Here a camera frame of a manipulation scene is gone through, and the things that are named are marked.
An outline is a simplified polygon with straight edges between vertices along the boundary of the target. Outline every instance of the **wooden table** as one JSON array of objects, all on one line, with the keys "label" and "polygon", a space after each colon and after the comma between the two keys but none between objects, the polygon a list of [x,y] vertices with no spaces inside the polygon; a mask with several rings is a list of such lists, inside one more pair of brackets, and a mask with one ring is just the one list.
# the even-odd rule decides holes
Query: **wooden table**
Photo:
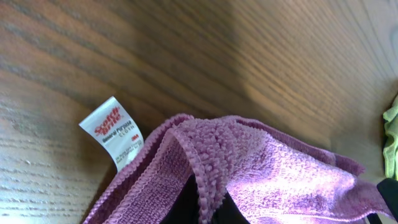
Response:
[{"label": "wooden table", "polygon": [[384,175],[398,1],[0,1],[0,223],[78,223],[115,174],[78,123],[115,96],[256,118]]}]

